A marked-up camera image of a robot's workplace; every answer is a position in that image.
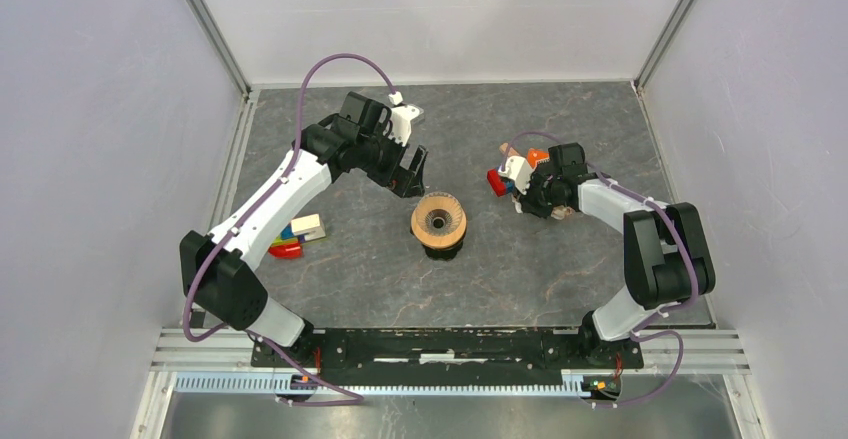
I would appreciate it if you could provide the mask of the paper coffee filters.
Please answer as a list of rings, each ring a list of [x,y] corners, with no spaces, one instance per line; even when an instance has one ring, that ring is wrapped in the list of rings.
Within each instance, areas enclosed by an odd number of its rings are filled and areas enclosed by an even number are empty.
[[[550,217],[555,220],[561,221],[574,213],[575,210],[569,206],[555,206],[551,211]]]

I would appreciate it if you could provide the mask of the dark green glass dripper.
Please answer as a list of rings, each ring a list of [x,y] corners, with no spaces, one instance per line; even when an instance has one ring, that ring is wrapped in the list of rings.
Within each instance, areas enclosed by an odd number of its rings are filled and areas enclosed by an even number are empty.
[[[464,245],[466,229],[443,226],[441,228],[410,227],[410,234],[420,243],[426,256],[434,260],[454,259]]]

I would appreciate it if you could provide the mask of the orange black coffee filter box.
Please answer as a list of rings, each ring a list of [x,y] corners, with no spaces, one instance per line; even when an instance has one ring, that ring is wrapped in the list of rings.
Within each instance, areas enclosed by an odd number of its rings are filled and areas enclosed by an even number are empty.
[[[549,161],[549,153],[546,150],[531,148],[526,154],[526,160],[532,168]]]

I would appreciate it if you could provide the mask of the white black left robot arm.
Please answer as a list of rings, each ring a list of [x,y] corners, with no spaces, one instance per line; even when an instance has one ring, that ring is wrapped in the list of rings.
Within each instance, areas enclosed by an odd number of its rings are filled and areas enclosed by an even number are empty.
[[[418,147],[408,166],[409,148],[420,107],[392,94],[388,106],[350,92],[339,112],[300,133],[278,169],[235,212],[207,233],[189,231],[179,244],[186,305],[198,305],[226,326],[276,344],[290,366],[306,364],[314,353],[311,324],[269,296],[256,270],[284,228],[339,177],[361,170],[380,187],[401,197],[424,193],[427,157]]]

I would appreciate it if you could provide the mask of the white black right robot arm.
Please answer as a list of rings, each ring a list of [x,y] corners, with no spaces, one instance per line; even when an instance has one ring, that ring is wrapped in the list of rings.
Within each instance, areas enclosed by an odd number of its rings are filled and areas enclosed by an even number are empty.
[[[585,364],[606,365],[617,355],[617,341],[637,338],[654,320],[714,290],[715,269],[693,204],[657,201],[620,185],[587,162],[577,143],[549,148],[536,164],[506,155],[497,173],[511,183],[518,212],[548,218],[569,208],[623,238],[624,284],[580,327],[577,351]]]

